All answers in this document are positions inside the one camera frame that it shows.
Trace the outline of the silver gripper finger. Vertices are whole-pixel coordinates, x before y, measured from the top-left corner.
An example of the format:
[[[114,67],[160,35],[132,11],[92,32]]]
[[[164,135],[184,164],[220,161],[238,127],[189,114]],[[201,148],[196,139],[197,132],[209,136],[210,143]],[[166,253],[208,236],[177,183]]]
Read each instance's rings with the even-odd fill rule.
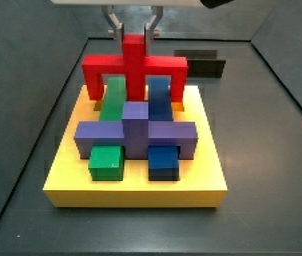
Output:
[[[152,43],[154,41],[156,36],[160,34],[160,32],[157,31],[157,27],[164,17],[164,7],[153,6],[152,11],[152,20],[145,24],[146,53],[150,53]]]
[[[121,41],[124,38],[124,23],[120,21],[118,16],[116,15],[114,6],[104,5],[102,13],[112,27],[112,35],[116,40]]]

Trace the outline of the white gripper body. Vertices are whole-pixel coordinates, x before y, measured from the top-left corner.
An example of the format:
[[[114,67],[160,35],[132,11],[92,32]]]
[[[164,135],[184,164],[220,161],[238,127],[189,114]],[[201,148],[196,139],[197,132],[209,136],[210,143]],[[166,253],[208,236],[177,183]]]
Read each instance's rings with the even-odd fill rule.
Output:
[[[57,5],[204,7],[201,0],[51,0]]]

